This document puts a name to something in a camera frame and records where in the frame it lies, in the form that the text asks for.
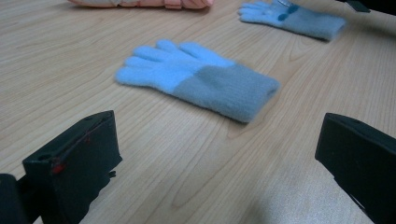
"glove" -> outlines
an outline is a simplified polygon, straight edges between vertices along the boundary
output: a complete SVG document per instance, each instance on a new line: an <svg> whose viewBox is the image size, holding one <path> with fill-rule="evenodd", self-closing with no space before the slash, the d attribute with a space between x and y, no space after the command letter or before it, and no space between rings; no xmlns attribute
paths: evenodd
<svg viewBox="0 0 396 224"><path fill-rule="evenodd" d="M253 120L280 86L196 43L177 46L169 40L135 49L116 80L163 91L241 122Z"/></svg>
<svg viewBox="0 0 396 224"><path fill-rule="evenodd" d="M345 20L291 4L282 5L277 0L244 3L239 9L240 21L262 23L300 35L332 40L345 25Z"/></svg>

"wood grain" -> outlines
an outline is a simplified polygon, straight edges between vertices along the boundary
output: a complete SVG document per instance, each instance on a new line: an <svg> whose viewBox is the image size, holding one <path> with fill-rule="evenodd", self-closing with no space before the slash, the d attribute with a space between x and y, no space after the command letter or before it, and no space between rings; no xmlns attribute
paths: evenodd
<svg viewBox="0 0 396 224"><path fill-rule="evenodd" d="M396 17L294 1L346 18L326 43L242 23L243 2L193 11L1 1L0 172L22 177L30 153L114 110L123 162L81 223L371 223L314 154L326 112L396 136ZM244 125L114 81L134 48L162 38L196 41L282 89Z"/></svg>

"red mark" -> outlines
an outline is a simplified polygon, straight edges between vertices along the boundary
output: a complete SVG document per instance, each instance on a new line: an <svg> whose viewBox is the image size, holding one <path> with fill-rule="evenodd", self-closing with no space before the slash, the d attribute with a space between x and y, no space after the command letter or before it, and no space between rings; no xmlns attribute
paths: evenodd
<svg viewBox="0 0 396 224"><path fill-rule="evenodd" d="M59 174L61 171L64 170L64 167L65 167L65 166L66 166L66 165L65 165L65 164L62 164L62 163L55 165L55 166L52 168L52 173L55 174L55 175Z"/></svg>

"pink fabric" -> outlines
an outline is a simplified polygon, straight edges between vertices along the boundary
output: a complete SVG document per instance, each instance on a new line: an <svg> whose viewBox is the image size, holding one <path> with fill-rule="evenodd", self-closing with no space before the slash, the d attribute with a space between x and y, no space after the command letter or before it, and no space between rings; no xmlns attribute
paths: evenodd
<svg viewBox="0 0 396 224"><path fill-rule="evenodd" d="M87 7L166 7L166 8L203 8L211 7L215 0L69 0Z"/></svg>

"glove finger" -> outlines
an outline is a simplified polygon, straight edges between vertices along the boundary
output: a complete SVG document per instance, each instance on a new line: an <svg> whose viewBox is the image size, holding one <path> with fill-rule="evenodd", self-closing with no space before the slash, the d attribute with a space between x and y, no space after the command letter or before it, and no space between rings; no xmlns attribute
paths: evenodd
<svg viewBox="0 0 396 224"><path fill-rule="evenodd" d="M148 74L148 69L122 67L116 73L116 80L121 84L149 86L152 76Z"/></svg>
<svg viewBox="0 0 396 224"><path fill-rule="evenodd" d="M261 6L257 6L256 4L253 3L242 3L241 8L250 8L250 9L258 9L261 10Z"/></svg>
<svg viewBox="0 0 396 224"><path fill-rule="evenodd" d="M168 52L178 51L177 45L166 39L157 41L157 49L163 49Z"/></svg>
<svg viewBox="0 0 396 224"><path fill-rule="evenodd" d="M239 15L261 15L262 10L253 9L253 8L240 8Z"/></svg>
<svg viewBox="0 0 396 224"><path fill-rule="evenodd" d="M264 3L264 2L255 2L254 3L255 6L266 9L268 7L270 7L272 4L268 4L268 3Z"/></svg>
<svg viewBox="0 0 396 224"><path fill-rule="evenodd" d="M149 61L149 60L139 58L136 56L129 57L125 60L125 65L127 65L129 67L153 67L156 64L157 63L155 63L153 61Z"/></svg>
<svg viewBox="0 0 396 224"><path fill-rule="evenodd" d="M161 49L155 49L150 46L138 47L134 50L134 56L153 61L164 62L169 58L169 53Z"/></svg>
<svg viewBox="0 0 396 224"><path fill-rule="evenodd" d="M219 56L215 51L206 49L193 42L185 42L179 45L179 48L208 65L231 66L233 62Z"/></svg>

